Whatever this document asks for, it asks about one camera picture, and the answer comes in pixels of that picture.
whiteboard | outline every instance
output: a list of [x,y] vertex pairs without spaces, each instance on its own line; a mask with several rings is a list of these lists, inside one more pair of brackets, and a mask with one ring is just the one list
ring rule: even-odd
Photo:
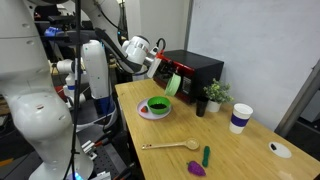
[[320,58],[318,0],[194,0],[188,51],[225,62],[233,103],[274,130]]

white cup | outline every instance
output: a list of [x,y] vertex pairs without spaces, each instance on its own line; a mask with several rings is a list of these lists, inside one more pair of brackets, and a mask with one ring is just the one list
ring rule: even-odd
[[235,104],[231,116],[229,129],[235,134],[240,134],[250,119],[253,109],[246,104]]

purple object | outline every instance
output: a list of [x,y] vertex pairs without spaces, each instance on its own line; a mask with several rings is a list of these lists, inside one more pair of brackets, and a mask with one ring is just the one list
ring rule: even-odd
[[205,176],[206,172],[204,169],[195,161],[190,161],[188,163],[188,171],[197,176]]

white wall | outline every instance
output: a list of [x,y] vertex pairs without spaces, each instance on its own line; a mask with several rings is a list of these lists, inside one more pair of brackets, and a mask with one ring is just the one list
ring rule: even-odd
[[183,49],[188,20],[189,0],[126,1],[129,38],[142,35],[150,49],[163,37],[166,50]]
[[318,0],[194,0],[188,50],[224,61],[235,102],[274,130],[320,58],[319,7]]

black cup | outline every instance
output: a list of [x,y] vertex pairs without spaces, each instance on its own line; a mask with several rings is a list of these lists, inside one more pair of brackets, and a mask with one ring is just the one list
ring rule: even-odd
[[208,104],[208,98],[204,96],[200,96],[197,98],[197,111],[196,115],[198,117],[202,117],[204,115],[204,112],[206,111]]

